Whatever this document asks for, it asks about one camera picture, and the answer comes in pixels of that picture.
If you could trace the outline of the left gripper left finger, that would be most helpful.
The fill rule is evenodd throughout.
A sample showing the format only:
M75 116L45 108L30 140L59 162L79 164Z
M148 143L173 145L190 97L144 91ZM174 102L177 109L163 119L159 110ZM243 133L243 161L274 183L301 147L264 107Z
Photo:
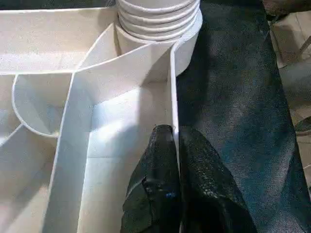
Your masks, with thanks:
M153 128L130 177L122 209L123 233L179 232L181 191L171 126Z

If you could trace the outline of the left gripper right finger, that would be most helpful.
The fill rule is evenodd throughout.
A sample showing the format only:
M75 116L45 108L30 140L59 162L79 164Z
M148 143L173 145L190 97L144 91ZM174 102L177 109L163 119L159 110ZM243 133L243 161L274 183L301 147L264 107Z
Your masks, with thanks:
M216 149L194 128L179 132L184 233L255 233L242 193Z

